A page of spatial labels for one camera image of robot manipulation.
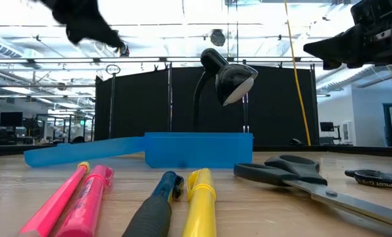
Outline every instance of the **pink highlighter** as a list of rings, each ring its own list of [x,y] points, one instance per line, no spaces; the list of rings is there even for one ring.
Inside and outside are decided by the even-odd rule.
[[[37,232],[40,237],[47,237],[87,171],[89,171],[89,163],[79,163],[75,173],[44,203],[19,233]]]
[[[111,185],[113,174],[110,167],[103,165],[97,165],[91,171],[56,237],[94,236],[103,191]]]

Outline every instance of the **black partition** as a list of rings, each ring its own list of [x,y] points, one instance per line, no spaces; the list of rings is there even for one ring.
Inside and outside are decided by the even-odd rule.
[[[97,84],[96,140],[109,138],[111,80]],[[117,76],[112,138],[143,136],[145,132],[167,132],[168,107],[167,70]]]
[[[192,132],[193,93],[203,67],[172,69],[172,131]],[[200,132],[242,132],[241,101],[223,107],[216,98],[215,80],[203,88],[199,112]]]
[[[95,133],[94,140],[109,138],[111,80],[95,79]]]
[[[289,145],[292,138],[307,144],[303,114],[292,68],[253,66],[258,77],[249,92],[249,129],[254,145]],[[316,84],[310,70],[298,69],[312,145],[319,144]]]
[[[253,67],[259,74],[249,92],[247,123],[249,132],[255,137],[254,145],[289,145],[292,138],[306,144],[293,69]],[[314,71],[297,71],[310,140],[312,145],[318,145]],[[202,67],[187,67],[118,76],[114,92],[113,138],[142,136],[145,132],[192,132],[193,93],[202,73]],[[216,98],[214,83],[209,80],[202,91],[199,131],[243,132],[242,100],[223,107]],[[110,95],[111,80],[103,82],[98,78],[96,140],[109,138]],[[172,98],[171,110],[169,98]]]

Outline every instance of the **scissors blade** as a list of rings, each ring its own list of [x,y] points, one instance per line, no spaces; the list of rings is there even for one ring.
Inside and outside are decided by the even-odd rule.
[[[325,185],[309,184],[300,180],[284,180],[283,182],[308,192],[313,200],[357,217],[392,227],[392,209],[390,208],[331,191]]]

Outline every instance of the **blue plastic container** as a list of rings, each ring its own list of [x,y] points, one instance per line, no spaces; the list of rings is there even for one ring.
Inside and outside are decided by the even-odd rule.
[[[81,162],[89,159],[127,155],[145,150],[144,138],[115,138],[81,144],[59,144],[57,147],[25,151],[25,162],[31,167]]]
[[[236,163],[251,163],[252,155],[252,134],[145,134],[145,161],[152,168],[233,168]]]

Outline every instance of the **wooden table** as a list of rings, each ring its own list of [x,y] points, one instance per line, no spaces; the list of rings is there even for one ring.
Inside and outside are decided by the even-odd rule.
[[[256,163],[278,153],[255,153]],[[357,184],[345,169],[377,169],[392,172],[392,158],[338,153],[290,153],[321,163],[321,174],[337,192],[392,208],[392,190]],[[103,196],[97,236],[121,236],[131,217],[146,199],[164,171],[150,169],[143,155],[91,161],[91,166],[115,169],[112,188]],[[0,237],[16,236],[23,224],[73,173],[75,164],[31,169],[22,156],[0,157]],[[191,170],[175,170],[187,177]],[[231,170],[213,170],[217,193],[218,236],[392,236],[389,228],[330,209],[294,188],[277,188],[236,178]],[[55,230],[66,217],[65,208]],[[172,205],[170,236],[181,236],[187,217],[186,195]]]

